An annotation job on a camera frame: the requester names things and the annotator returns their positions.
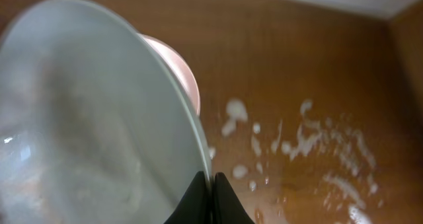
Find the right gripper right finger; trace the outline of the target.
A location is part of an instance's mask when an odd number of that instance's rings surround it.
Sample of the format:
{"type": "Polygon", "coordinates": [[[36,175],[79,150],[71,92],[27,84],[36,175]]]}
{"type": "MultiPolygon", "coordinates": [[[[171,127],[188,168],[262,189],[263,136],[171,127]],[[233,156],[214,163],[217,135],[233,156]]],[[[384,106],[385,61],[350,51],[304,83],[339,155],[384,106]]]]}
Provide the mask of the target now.
{"type": "Polygon", "coordinates": [[[213,223],[254,224],[222,172],[215,174],[213,183],[213,223]]]}

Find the light blue plate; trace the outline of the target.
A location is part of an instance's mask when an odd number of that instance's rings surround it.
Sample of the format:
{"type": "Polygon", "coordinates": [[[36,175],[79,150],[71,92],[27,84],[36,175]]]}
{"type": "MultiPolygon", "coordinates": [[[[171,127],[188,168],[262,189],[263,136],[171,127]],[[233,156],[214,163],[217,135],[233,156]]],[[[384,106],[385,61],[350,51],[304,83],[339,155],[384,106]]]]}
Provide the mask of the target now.
{"type": "Polygon", "coordinates": [[[201,123],[167,64],[122,17],[44,0],[1,37],[1,222],[164,223],[195,176],[201,123]]]}

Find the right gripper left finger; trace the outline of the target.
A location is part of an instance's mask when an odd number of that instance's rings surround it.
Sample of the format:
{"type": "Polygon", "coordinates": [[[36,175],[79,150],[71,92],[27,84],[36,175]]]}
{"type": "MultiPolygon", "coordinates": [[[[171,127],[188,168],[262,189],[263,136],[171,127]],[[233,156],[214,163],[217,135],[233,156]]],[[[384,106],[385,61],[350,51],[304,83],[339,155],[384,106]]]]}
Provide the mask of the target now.
{"type": "Polygon", "coordinates": [[[209,192],[203,172],[197,172],[181,201],[165,224],[206,224],[210,222],[209,192]]]}

